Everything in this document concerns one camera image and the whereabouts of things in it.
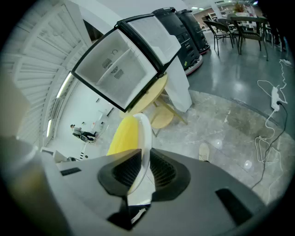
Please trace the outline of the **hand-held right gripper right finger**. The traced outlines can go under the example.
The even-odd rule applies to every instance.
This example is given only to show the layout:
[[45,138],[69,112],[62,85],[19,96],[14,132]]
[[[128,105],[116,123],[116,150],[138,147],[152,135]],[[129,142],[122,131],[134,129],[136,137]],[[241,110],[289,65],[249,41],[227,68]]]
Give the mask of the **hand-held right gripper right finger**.
[[265,209],[249,187],[214,164],[152,149],[150,169],[155,192],[134,235],[237,235]]

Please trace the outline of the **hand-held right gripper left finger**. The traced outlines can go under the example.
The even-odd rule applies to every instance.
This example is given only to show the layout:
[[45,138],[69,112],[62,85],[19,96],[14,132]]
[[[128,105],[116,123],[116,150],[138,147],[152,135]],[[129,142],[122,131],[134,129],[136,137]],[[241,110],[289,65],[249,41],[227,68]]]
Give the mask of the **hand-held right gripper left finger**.
[[56,235],[140,235],[127,203],[141,166],[140,150],[62,163],[45,152],[40,158]]

